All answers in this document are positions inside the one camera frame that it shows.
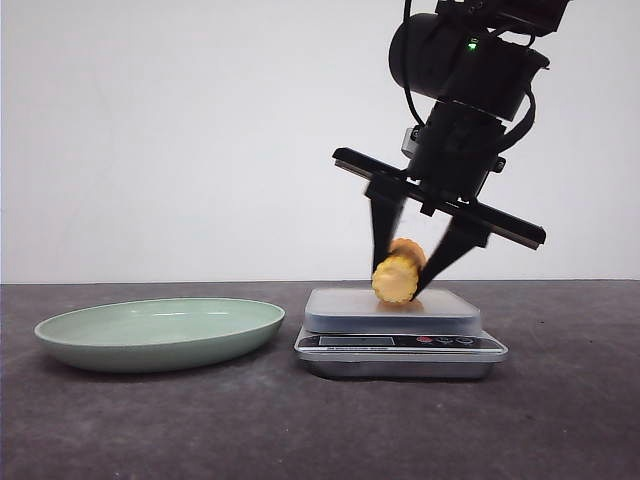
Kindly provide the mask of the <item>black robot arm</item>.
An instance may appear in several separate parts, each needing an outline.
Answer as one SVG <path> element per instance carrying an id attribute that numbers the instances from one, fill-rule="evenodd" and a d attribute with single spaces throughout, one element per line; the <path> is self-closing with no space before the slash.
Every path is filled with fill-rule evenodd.
<path id="1" fill-rule="evenodd" d="M 388 257 L 407 199 L 426 215 L 442 211 L 451 218 L 419 272 L 419 289 L 491 235 L 533 249 L 544 243 L 542 227 L 477 197 L 487 177 L 504 168 L 504 152 L 532 128 L 535 109 L 520 114 L 519 107 L 535 104 L 532 80 L 549 65 L 530 44 L 505 41 L 503 34 L 548 35 L 565 9 L 562 1 L 441 1 L 432 13 L 404 13 L 389 48 L 392 77 L 407 96 L 435 102 L 406 131 L 408 166 L 398 169 L 347 147 L 333 155 L 338 167 L 368 183 L 375 264 Z"/>

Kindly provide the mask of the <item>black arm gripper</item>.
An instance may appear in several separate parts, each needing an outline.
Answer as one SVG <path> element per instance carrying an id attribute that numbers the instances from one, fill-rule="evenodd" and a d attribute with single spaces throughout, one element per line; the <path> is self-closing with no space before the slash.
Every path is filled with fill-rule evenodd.
<path id="1" fill-rule="evenodd" d="M 335 165 L 369 181 L 373 232 L 372 272 L 383 262 L 407 198 L 423 204 L 432 215 L 441 210 L 451 221 L 419 274 L 417 292 L 472 249 L 484 248 L 490 232 L 536 249 L 545 242 L 543 228 L 477 201 L 491 172 L 499 173 L 506 161 L 502 152 L 531 129 L 536 108 L 511 130 L 484 112 L 454 103 L 438 103 L 417 136 L 417 149 L 404 170 L 340 147 L 333 153 Z"/>

